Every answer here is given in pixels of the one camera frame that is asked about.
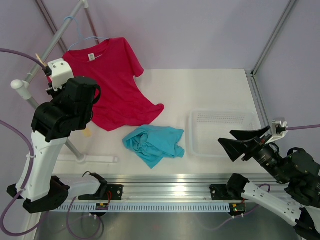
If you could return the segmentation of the red t shirt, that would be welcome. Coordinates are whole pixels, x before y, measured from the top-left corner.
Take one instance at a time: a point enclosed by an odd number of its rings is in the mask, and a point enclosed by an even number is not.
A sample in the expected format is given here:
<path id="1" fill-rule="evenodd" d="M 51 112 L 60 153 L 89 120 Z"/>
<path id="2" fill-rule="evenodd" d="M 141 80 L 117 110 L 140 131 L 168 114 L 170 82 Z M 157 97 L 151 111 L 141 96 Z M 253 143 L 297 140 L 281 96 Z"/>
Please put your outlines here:
<path id="1" fill-rule="evenodd" d="M 100 100 L 93 106 L 93 123 L 108 132 L 123 126 L 152 123 L 165 109 L 153 104 L 138 88 L 135 79 L 144 73 L 129 42 L 110 38 L 81 50 L 69 50 L 62 59 L 74 76 L 94 79 L 101 88 Z"/>

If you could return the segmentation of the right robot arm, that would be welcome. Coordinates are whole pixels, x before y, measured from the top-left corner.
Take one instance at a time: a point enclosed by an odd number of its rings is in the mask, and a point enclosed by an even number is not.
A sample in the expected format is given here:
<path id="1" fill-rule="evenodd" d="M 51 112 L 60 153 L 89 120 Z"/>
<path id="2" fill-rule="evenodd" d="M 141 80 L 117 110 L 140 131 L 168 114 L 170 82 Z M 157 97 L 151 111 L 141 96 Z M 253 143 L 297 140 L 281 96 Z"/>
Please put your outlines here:
<path id="1" fill-rule="evenodd" d="M 232 162 L 254 159 L 299 203 L 294 206 L 264 192 L 248 178 L 234 173 L 226 184 L 232 199 L 241 198 L 257 203 L 285 220 L 305 240 L 320 238 L 320 165 L 303 148 L 294 147 L 281 157 L 270 126 L 259 130 L 231 130 L 233 139 L 218 142 Z"/>

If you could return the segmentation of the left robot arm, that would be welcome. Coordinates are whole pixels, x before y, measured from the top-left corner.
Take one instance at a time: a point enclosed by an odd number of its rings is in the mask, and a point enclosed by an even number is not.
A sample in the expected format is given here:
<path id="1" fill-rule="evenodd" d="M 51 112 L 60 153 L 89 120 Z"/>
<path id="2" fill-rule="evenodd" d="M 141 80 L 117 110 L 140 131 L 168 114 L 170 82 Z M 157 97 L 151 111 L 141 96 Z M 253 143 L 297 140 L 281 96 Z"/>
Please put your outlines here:
<path id="1" fill-rule="evenodd" d="M 67 199 L 91 195 L 97 200 L 107 195 L 107 181 L 97 173 L 83 177 L 58 177 L 53 174 L 58 156 L 74 131 L 84 130 L 93 118 L 93 106 L 101 96 L 98 83 L 88 77 L 70 78 L 58 96 L 41 104 L 34 113 L 32 147 L 18 183 L 7 193 L 24 199 L 30 214 L 52 211 Z"/>

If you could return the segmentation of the teal t shirt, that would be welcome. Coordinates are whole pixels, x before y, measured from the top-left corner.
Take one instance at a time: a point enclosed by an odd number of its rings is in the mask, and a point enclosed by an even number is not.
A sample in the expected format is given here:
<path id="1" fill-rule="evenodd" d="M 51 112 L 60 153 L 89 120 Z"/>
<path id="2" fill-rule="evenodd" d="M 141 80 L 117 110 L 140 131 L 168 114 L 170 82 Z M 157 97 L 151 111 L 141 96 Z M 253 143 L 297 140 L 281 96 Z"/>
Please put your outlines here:
<path id="1" fill-rule="evenodd" d="M 153 169 L 164 158 L 184 157 L 185 150 L 179 146 L 183 134 L 183 129 L 142 125 L 125 136 L 122 143 Z"/>

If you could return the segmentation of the beige plastic hanger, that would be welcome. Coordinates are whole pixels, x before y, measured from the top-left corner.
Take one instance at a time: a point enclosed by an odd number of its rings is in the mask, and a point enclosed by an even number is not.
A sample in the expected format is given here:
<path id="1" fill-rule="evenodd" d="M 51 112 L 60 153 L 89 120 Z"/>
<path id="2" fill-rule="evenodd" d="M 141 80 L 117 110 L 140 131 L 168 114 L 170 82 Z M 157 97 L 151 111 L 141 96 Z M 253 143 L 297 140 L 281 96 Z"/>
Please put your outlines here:
<path id="1" fill-rule="evenodd" d="M 37 60 L 38 60 L 41 64 L 43 64 L 45 67 L 48 66 L 48 64 L 45 63 L 45 62 L 40 58 L 40 56 L 39 56 L 37 53 L 35 54 L 35 56 L 36 56 Z M 89 137 L 92 136 L 92 132 L 91 132 L 91 130 L 90 130 L 89 127 L 86 127 L 86 129 L 82 130 L 82 133 L 83 133 L 83 135 L 84 135 L 86 138 L 89 138 Z"/>

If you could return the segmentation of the aluminium rail base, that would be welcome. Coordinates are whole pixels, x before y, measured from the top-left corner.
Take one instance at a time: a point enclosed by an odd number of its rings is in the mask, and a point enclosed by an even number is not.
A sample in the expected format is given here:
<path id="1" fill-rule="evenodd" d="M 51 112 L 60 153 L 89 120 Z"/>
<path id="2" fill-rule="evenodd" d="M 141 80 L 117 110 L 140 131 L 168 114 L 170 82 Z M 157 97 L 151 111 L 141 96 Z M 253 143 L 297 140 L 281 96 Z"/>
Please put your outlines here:
<path id="1" fill-rule="evenodd" d="M 222 174 L 103 174 L 108 183 L 122 185 L 122 203 L 202 203 L 212 200 L 210 185 L 226 184 Z"/>

